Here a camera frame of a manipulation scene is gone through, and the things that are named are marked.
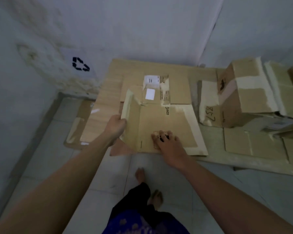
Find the printed symbol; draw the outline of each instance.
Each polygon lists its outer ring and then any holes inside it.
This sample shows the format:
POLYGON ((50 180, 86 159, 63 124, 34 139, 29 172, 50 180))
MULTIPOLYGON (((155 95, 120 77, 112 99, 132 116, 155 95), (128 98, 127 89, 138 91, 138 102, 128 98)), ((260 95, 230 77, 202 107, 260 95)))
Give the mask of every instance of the printed symbol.
POLYGON ((222 82, 220 84, 221 84, 220 90, 223 90, 226 84, 226 79, 225 80, 222 79, 222 82))
POLYGON ((81 60, 79 57, 73 57, 73 67, 76 69, 76 70, 83 70, 83 71, 90 71, 90 68, 89 66, 87 66, 83 60, 81 60), (77 61, 81 64, 84 64, 84 67, 83 68, 80 68, 80 67, 77 67, 77 61))

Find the white tile floor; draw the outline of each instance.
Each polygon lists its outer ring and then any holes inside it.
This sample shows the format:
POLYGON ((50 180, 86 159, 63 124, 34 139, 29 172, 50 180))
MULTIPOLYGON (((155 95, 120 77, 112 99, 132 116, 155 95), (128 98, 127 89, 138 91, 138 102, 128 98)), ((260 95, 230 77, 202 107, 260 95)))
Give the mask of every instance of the white tile floor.
MULTIPOLYGON (((65 98, 55 114, 3 214, 21 197, 79 151, 63 142, 81 103, 65 98)), ((254 197, 293 224, 293 177, 255 170, 233 171, 229 166, 200 162, 222 179, 254 197)), ((168 167, 160 155, 110 157, 108 153, 64 233, 101 233, 112 207, 137 185, 134 172, 144 167, 151 188, 164 194, 162 211, 172 213, 190 233, 223 233, 188 181, 168 167)))

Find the foot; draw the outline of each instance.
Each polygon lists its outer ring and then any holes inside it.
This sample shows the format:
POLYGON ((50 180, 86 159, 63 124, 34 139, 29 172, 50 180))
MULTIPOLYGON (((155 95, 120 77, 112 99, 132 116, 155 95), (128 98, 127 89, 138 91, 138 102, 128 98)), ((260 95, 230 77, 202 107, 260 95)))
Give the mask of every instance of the foot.
POLYGON ((138 168, 136 170, 136 174, 135 174, 138 182, 139 182, 139 185, 142 183, 142 182, 145 182, 146 180, 146 176, 144 174, 144 169, 143 168, 138 168))
POLYGON ((154 209, 158 210, 163 204, 163 194, 159 190, 153 192, 151 197, 149 198, 148 204, 153 204, 154 209))

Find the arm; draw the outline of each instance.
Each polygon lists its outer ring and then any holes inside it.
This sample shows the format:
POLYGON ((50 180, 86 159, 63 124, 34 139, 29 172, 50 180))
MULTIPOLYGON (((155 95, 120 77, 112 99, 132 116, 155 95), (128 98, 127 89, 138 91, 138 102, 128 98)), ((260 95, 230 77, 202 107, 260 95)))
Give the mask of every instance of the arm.
POLYGON ((209 212, 225 233, 293 233, 293 226, 188 156, 178 137, 164 142, 152 134, 166 163, 178 169, 190 182, 209 212))
POLYGON ((0 233, 62 233, 85 195, 102 158, 124 131, 126 120, 110 118, 105 131, 43 181, 0 221, 0 233))

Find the blue clothing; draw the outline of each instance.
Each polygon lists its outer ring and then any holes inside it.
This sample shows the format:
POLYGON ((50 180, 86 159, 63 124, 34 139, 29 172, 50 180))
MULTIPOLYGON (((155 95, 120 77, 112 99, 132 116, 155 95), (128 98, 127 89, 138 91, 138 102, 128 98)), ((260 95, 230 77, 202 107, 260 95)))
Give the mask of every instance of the blue clothing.
POLYGON ((109 220, 102 234, 189 234, 187 229, 172 215, 152 228, 137 210, 125 210, 109 220))

